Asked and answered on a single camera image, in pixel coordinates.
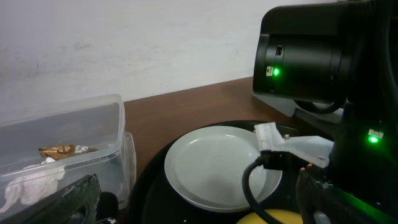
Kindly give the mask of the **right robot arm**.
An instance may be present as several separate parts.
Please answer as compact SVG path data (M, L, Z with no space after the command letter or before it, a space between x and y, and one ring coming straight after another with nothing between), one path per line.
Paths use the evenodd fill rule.
M263 17L253 90L343 115L325 167L300 172L303 220L397 222L397 2L281 6Z

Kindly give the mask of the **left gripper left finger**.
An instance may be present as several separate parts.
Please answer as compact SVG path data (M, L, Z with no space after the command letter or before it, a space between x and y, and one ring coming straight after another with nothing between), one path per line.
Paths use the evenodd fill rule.
M101 187L86 175L23 211L21 223L95 223Z

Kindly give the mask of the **grey round plate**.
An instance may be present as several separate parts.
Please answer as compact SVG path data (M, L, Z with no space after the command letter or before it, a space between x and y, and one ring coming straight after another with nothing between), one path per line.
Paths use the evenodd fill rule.
M188 203L211 212L240 212L249 208L243 173L259 155L253 132L210 126L177 139L167 152L164 171L169 184Z

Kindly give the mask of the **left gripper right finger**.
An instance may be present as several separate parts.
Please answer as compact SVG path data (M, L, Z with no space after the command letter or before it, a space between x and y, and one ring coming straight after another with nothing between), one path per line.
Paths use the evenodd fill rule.
M397 223L392 217L347 194L333 184L318 180L301 170L296 184L296 198L304 223L315 223L315 213L322 212L331 223Z

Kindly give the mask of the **white tissue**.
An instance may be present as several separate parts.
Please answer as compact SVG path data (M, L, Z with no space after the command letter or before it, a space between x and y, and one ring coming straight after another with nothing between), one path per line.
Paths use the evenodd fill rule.
M65 165L52 157L1 160L1 215L37 203L55 193Z

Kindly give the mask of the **yellow bowl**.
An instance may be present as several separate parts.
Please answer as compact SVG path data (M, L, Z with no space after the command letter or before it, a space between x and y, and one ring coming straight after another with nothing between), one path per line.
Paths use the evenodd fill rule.
M266 212L276 220L285 224L303 224L300 214L281 209L266 209ZM267 224L255 213L250 213L240 219L236 224Z

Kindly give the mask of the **gold brown snack wrapper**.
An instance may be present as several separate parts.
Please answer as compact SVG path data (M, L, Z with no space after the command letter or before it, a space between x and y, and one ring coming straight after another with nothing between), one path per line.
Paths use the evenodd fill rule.
M69 157L79 156L81 154L87 154L90 152L97 151L95 147L82 146L82 145L58 145L52 147L41 147L38 148L41 157L51 157L52 159L58 161L60 159L66 159Z

